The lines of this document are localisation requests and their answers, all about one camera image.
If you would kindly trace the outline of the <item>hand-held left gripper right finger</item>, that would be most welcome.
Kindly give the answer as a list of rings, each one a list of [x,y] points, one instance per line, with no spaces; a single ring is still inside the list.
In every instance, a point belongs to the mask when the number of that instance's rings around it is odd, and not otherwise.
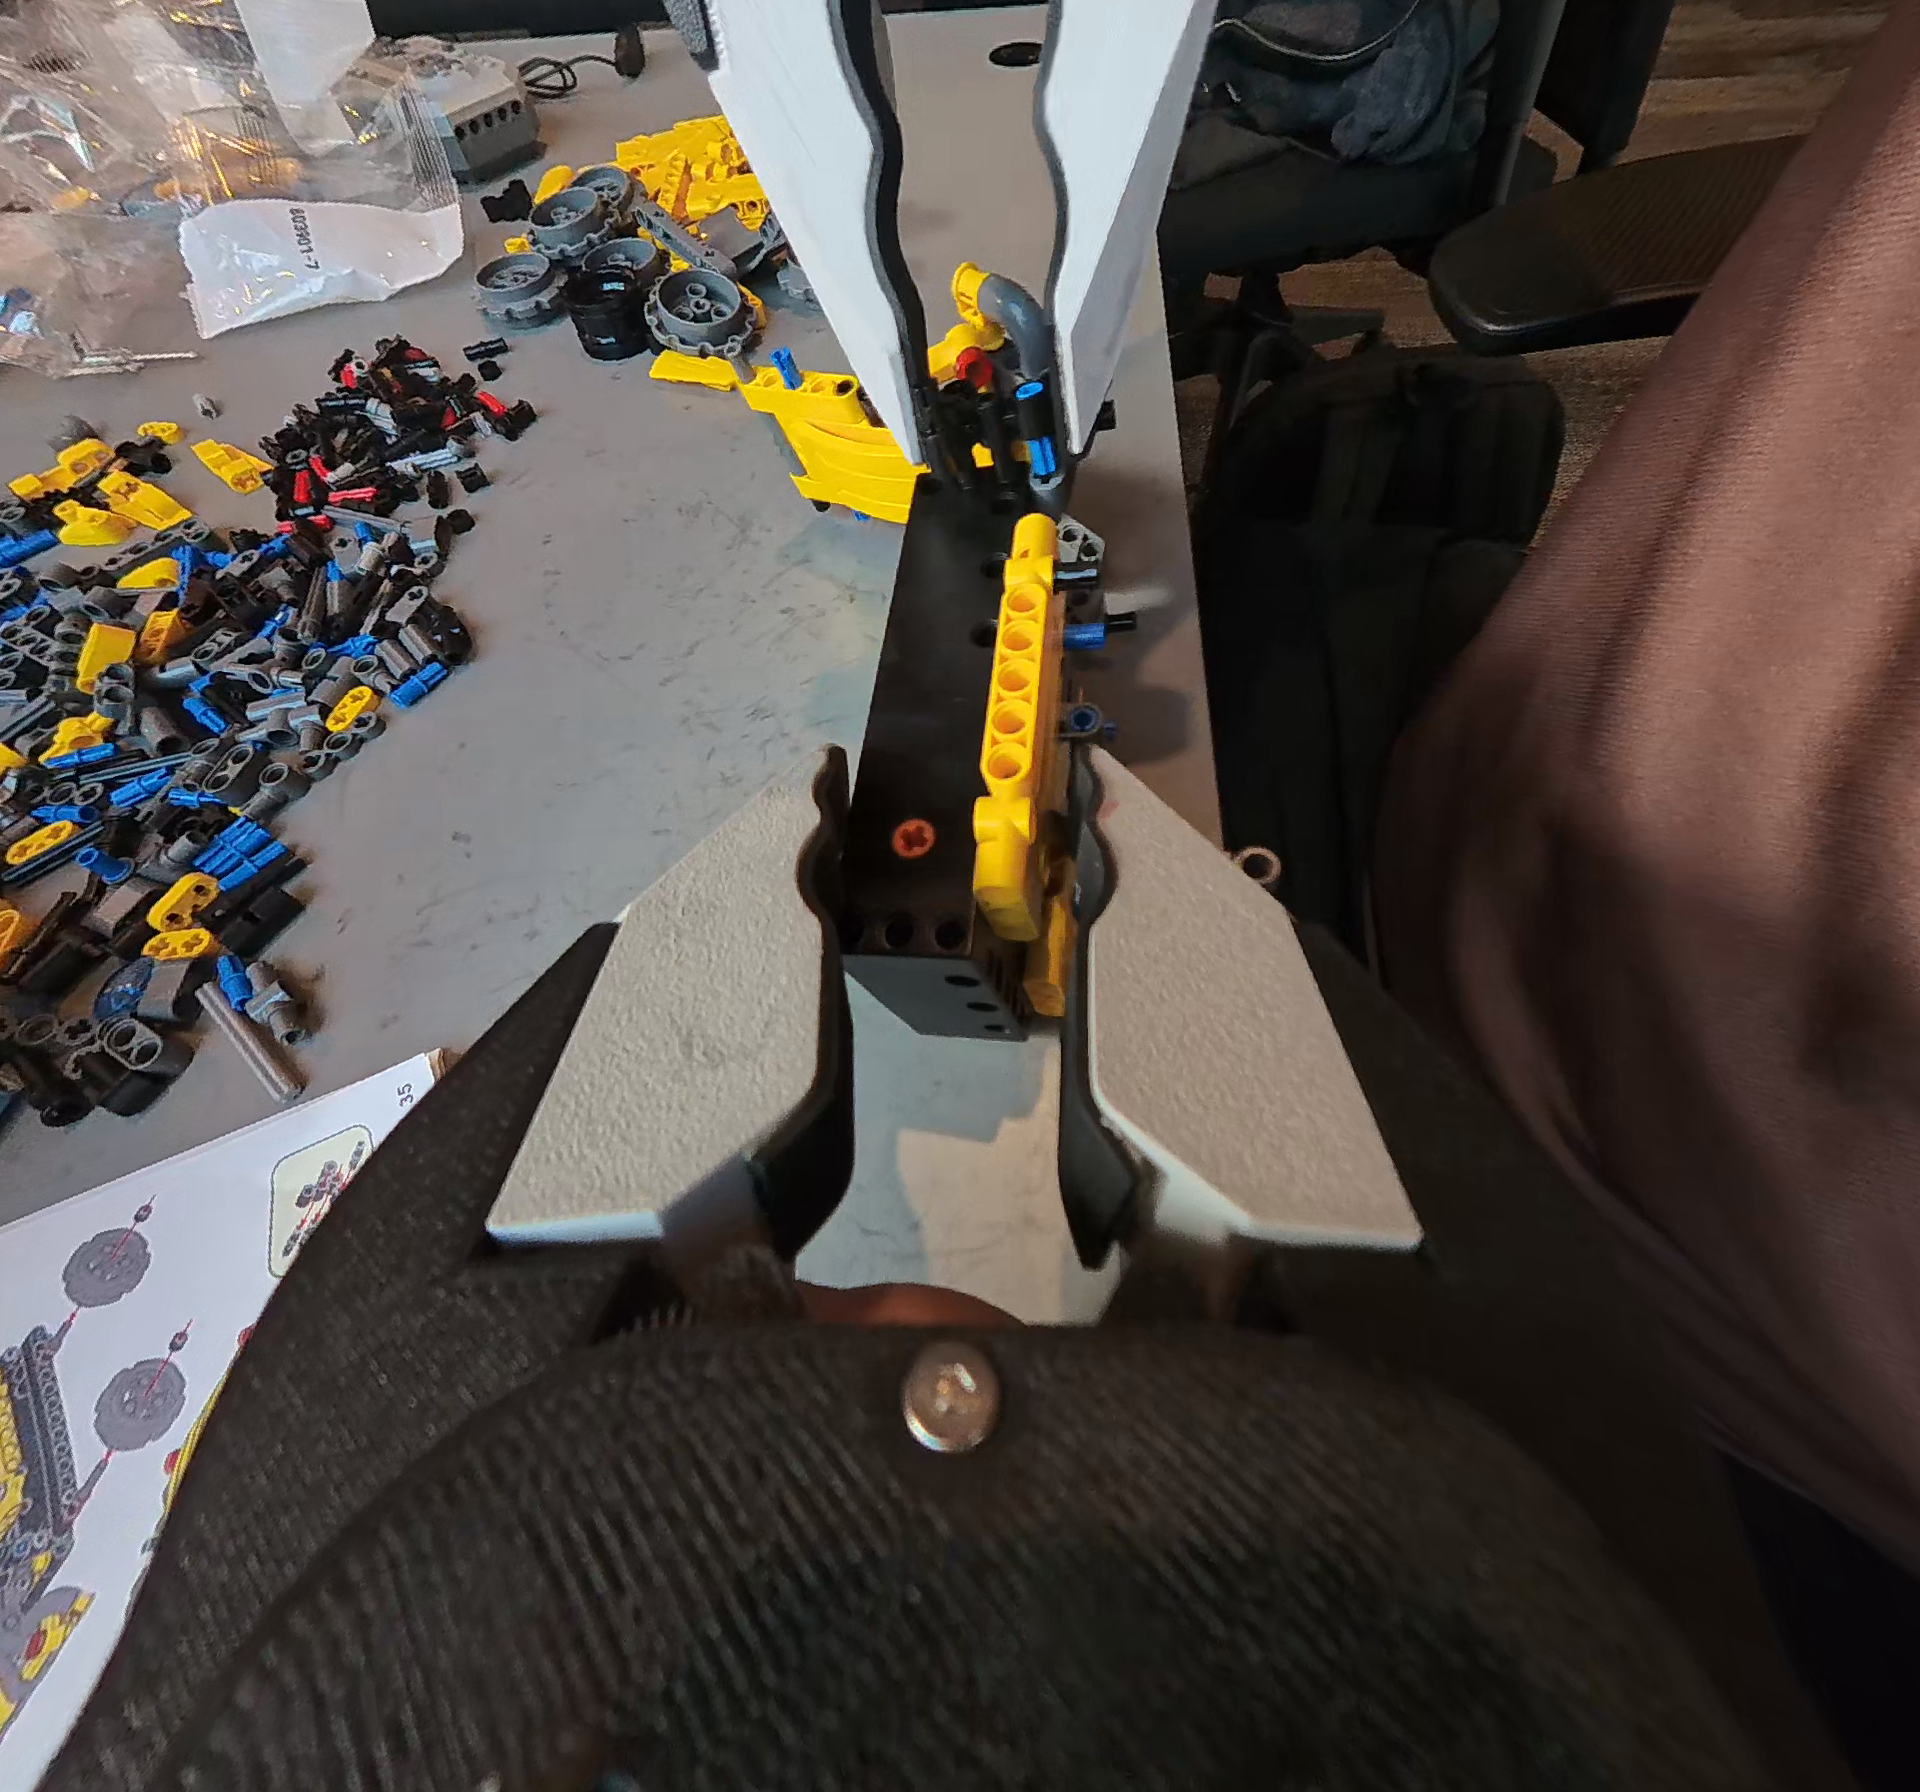
[[[1417,1251],[1292,916],[1110,754],[1073,754],[1068,802],[1057,1184],[1082,1267]]]

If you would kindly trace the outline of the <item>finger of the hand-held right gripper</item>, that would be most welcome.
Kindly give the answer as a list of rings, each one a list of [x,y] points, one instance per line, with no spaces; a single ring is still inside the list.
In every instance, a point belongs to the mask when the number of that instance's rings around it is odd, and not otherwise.
[[[899,241],[903,145],[873,0],[702,0],[711,86],[853,375],[925,455],[925,316]]]
[[[1034,131],[1056,194],[1045,287],[1054,445],[1109,400],[1219,0],[1050,0]]]

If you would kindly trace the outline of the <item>black connector with blue pin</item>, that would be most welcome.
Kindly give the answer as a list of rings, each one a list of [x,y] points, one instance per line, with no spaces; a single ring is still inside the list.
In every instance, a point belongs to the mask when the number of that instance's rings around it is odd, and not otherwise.
[[[922,384],[917,424],[934,476],[980,512],[1042,512],[1063,519],[1071,502],[1073,454],[1051,371],[988,386],[971,380]]]

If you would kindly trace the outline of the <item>yellow black brick vehicle model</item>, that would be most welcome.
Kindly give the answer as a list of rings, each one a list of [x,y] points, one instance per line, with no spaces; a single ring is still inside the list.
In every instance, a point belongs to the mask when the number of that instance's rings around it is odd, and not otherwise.
[[[972,264],[928,382],[1038,380],[1040,301]],[[904,523],[845,819],[846,977],[925,1035],[1018,1040],[1063,1014],[1073,950],[1070,744],[1102,715],[1068,672],[1105,646],[1105,543],[1068,510],[980,512],[930,465]]]

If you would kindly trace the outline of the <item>black backpack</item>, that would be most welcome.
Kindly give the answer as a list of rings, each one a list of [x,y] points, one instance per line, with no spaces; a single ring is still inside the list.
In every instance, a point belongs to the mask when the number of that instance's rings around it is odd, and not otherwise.
[[[1194,118],[1346,164],[1469,154],[1501,0],[1219,0]]]

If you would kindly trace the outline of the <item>grey motor block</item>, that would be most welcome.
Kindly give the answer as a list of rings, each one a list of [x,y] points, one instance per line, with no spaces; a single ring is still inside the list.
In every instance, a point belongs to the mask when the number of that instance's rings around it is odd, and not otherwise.
[[[501,179],[544,154],[539,103],[518,64],[429,35],[380,37],[369,55],[411,77],[461,185]]]

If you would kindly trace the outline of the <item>yellow curved panel assembly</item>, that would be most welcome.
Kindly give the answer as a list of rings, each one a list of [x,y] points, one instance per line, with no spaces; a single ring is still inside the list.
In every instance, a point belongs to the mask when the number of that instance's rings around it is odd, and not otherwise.
[[[755,364],[738,393],[772,420],[805,502],[907,523],[928,468],[907,455],[851,373],[804,370],[782,350]]]

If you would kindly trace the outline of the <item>small white label bag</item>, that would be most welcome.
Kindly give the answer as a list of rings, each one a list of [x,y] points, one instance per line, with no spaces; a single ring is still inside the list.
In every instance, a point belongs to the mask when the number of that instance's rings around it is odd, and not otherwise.
[[[457,199],[427,211],[360,201],[233,199],[179,221],[187,299],[201,339],[429,283],[465,249]]]

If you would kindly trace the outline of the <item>black office chair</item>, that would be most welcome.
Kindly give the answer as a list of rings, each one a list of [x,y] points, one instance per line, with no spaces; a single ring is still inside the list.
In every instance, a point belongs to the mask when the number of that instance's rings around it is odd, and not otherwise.
[[[1216,277],[1264,301],[1281,296],[1284,273],[1368,249],[1427,267],[1450,233],[1549,184],[1553,154],[1528,137],[1534,116],[1572,137],[1582,169],[1612,162],[1675,4],[1501,0],[1485,131],[1453,158],[1346,164],[1189,109],[1158,226],[1166,326],[1196,328]]]

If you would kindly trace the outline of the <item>crumpled clear plastic bag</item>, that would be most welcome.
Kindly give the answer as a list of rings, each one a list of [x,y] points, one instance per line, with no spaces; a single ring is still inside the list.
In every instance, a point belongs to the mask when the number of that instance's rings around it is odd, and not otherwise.
[[[4,373],[22,371],[49,380],[76,380],[83,375],[105,378],[197,358],[201,358],[201,353],[190,348],[138,350],[86,339],[86,333],[61,311],[52,292],[33,291],[22,285],[4,285]]]
[[[2,0],[9,214],[457,201],[437,120],[366,0]]]

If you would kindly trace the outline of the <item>person's brown sweater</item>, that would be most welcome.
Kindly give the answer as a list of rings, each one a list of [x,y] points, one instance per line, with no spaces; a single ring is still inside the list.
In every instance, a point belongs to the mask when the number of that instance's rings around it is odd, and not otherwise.
[[[1917,1568],[1919,0],[1409,725],[1379,960],[1718,1441]]]

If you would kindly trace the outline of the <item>pile of black red pins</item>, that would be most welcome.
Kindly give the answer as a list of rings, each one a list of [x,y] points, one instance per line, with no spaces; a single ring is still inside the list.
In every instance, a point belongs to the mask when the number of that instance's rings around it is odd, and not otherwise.
[[[511,354],[501,333],[453,358],[411,333],[385,336],[369,353],[341,350],[324,388],[256,444],[276,533],[385,531],[490,491],[492,448],[517,444],[539,418],[501,388]]]

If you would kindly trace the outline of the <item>pile of blue grey brick parts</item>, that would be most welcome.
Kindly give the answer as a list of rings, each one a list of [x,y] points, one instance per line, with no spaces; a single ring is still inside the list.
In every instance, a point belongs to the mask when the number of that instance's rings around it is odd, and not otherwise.
[[[287,818],[474,655],[440,579],[474,528],[188,514],[97,555],[4,518],[2,1097],[131,1119],[214,1035],[276,1100],[320,1023],[279,963],[314,854]]]

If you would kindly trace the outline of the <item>open instruction booklet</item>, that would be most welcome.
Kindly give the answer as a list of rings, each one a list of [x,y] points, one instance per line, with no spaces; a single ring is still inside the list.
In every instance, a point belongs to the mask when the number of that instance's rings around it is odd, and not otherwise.
[[[444,1066],[402,1058],[4,1226],[4,1787],[91,1694],[273,1289]]]

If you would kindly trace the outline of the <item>cluster of yellow curved panels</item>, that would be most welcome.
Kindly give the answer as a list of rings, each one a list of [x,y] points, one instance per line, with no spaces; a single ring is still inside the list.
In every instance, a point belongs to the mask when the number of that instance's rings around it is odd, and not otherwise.
[[[175,420],[145,420],[118,441],[78,427],[52,460],[4,476],[4,550],[94,550],[183,535],[197,514],[170,486],[181,458],[235,492],[266,481],[263,458],[219,437],[190,440]]]

